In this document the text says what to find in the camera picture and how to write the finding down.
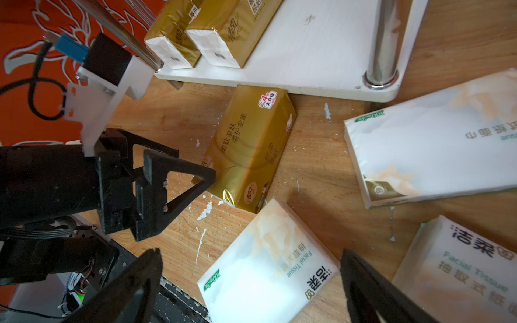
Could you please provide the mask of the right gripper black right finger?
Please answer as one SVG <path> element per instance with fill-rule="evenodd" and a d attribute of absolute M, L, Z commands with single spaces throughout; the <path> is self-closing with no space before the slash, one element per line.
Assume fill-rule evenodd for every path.
<path fill-rule="evenodd" d="M 353 250 L 341 257 L 341 278 L 352 322 L 435 322 Z"/>

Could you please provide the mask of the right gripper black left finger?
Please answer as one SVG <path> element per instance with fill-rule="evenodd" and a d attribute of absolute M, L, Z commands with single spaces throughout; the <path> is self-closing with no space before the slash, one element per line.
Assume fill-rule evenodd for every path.
<path fill-rule="evenodd" d="M 146 250 L 114 281 L 64 322 L 116 322 L 135 295 L 141 292 L 131 322 L 149 322 L 162 277 L 163 261 L 158 248 Z"/>

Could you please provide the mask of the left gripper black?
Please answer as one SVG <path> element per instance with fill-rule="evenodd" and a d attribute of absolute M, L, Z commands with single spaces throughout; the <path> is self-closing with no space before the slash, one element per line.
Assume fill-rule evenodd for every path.
<path fill-rule="evenodd" d="M 1 148 L 1 229 L 96 210 L 105 233 L 131 227 L 140 242 L 161 234 L 215 183 L 214 169 L 179 159 L 178 150 L 128 131 L 107 129 L 98 144 L 92 157 L 83 154 L 82 145 Z M 148 149 L 142 175 L 135 179 L 137 218 L 132 225 L 135 145 Z M 171 172 L 200 181 L 169 201 Z"/>

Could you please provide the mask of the white tissue pack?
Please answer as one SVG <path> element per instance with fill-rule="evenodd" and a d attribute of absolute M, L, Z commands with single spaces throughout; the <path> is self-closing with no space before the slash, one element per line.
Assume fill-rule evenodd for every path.
<path fill-rule="evenodd" d="M 516 70 L 350 118 L 366 208 L 516 187 Z"/>
<path fill-rule="evenodd" d="M 291 322 L 338 272 L 327 247 L 273 199 L 197 284 L 212 322 Z"/>
<path fill-rule="evenodd" d="M 439 322 L 516 321 L 516 253 L 443 215 L 421 225 L 393 285 Z"/>

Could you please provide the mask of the white tissue pack front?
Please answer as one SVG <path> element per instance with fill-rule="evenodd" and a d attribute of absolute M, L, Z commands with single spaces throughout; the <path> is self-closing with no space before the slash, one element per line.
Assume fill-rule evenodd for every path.
<path fill-rule="evenodd" d="M 338 272 L 327 247 L 273 199 L 197 284 L 212 322 L 291 322 Z"/>

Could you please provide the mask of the gold tissue pack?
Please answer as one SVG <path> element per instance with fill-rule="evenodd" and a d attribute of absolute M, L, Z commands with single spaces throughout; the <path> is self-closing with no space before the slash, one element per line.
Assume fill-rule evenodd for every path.
<path fill-rule="evenodd" d="M 296 118 L 285 90 L 237 86 L 201 162 L 216 172 L 209 193 L 258 213 Z"/>
<path fill-rule="evenodd" d="M 186 32 L 211 65 L 242 69 L 281 1 L 204 1 Z"/>
<path fill-rule="evenodd" d="M 195 67 L 201 53 L 186 29 L 200 12 L 202 1 L 167 1 L 144 38 L 146 47 L 171 69 Z"/>

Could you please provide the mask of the white tissue pack back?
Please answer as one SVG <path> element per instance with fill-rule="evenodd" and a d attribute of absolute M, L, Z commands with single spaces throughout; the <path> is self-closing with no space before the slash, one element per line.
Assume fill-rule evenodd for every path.
<path fill-rule="evenodd" d="M 516 70 L 350 118 L 366 208 L 516 187 Z"/>

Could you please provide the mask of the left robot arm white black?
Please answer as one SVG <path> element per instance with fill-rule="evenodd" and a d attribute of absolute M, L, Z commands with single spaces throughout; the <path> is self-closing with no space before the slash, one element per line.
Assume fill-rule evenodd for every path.
<path fill-rule="evenodd" d="M 95 210 L 104 234 L 161 234 L 216 179 L 176 149 L 122 129 L 83 145 L 1 148 L 1 284 L 79 272 L 104 285 L 117 251 L 74 221 Z"/>

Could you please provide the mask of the white two-tier shelf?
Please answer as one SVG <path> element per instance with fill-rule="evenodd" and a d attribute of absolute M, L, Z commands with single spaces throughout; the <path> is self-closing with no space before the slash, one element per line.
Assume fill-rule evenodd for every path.
<path fill-rule="evenodd" d="M 217 67 L 205 58 L 191 69 L 171 69 L 99 1 L 79 6 L 142 56 L 160 79 L 390 102 L 400 90 L 427 2 L 284 1 L 242 69 Z"/>

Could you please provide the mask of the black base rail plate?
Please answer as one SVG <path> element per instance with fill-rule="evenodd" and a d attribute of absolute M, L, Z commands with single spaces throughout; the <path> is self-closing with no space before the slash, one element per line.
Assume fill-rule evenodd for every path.
<path fill-rule="evenodd" d="M 111 241 L 118 251 L 118 257 L 114 263 L 114 268 L 108 275 L 108 283 L 100 288 L 94 297 L 104 289 L 109 283 L 120 276 L 129 265 L 133 264 L 139 257 L 128 252 L 116 242 Z M 116 322 L 131 322 L 130 319 L 135 315 L 135 307 L 139 305 L 141 292 L 135 295 L 133 301 L 126 307 Z M 149 322 L 208 322 L 208 310 L 205 306 L 195 301 L 182 289 L 169 282 L 163 276 L 160 280 L 156 303 Z"/>

